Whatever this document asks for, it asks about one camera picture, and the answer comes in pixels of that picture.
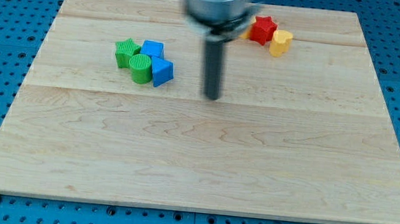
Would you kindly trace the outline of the yellow block behind arm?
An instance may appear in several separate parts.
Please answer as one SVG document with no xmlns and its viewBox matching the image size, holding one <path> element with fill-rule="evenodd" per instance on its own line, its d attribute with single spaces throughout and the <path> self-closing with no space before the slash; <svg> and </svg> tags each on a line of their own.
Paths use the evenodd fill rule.
<svg viewBox="0 0 400 224">
<path fill-rule="evenodd" d="M 250 19 L 249 26 L 245 29 L 245 31 L 239 36 L 240 39 L 250 39 L 251 29 L 256 22 L 256 17 L 253 15 Z"/>
</svg>

